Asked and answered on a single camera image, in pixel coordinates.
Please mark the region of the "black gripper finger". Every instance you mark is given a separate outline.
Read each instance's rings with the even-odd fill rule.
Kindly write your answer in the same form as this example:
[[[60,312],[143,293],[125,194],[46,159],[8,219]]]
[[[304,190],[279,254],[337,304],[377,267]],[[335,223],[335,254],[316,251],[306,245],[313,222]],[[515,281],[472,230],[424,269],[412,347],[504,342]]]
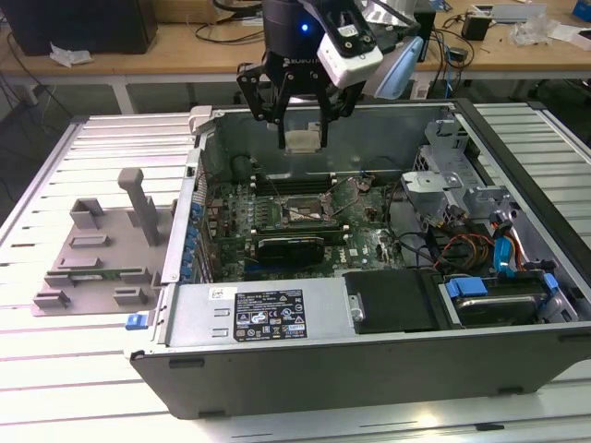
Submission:
[[[329,123],[341,117],[348,117],[355,109],[356,103],[362,95],[366,82],[361,81],[339,90],[326,76],[312,73],[314,95],[320,107],[320,146],[328,146]]]
[[[290,70],[272,69],[272,74],[279,74],[278,91],[266,101],[260,92],[261,78],[267,75],[267,66],[241,64],[236,73],[236,81],[246,99],[247,105],[257,121],[265,121],[277,126],[278,148],[286,147],[284,116],[292,97],[295,74]]]

